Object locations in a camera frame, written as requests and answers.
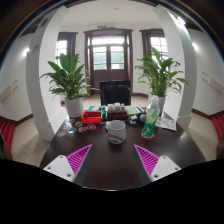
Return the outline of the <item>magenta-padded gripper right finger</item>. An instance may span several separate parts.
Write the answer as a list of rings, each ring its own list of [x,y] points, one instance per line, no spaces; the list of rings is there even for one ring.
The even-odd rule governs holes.
[[[134,145],[134,157],[136,159],[140,179],[144,185],[180,170],[180,167],[169,157],[165,155],[157,156],[138,145]]]

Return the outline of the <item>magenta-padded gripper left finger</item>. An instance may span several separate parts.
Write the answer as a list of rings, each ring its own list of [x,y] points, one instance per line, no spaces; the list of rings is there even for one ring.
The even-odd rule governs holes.
[[[91,153],[92,144],[84,146],[68,156],[57,156],[44,167],[44,170],[81,186],[87,173]]]

